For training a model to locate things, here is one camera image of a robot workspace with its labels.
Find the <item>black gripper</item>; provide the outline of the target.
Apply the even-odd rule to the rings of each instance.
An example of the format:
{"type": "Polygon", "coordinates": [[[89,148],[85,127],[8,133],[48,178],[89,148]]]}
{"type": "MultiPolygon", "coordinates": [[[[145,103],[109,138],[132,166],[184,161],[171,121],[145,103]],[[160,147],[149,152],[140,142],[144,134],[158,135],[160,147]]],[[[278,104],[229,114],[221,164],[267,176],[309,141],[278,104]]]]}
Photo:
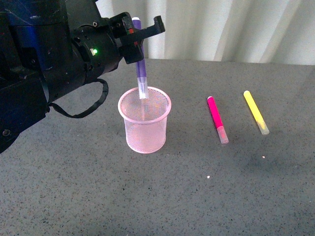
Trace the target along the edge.
{"type": "Polygon", "coordinates": [[[83,85],[118,67],[144,58],[143,40],[165,32],[162,17],[154,17],[154,25],[142,29],[140,22],[128,12],[112,18],[83,20],[70,18],[71,85],[83,85]]]}

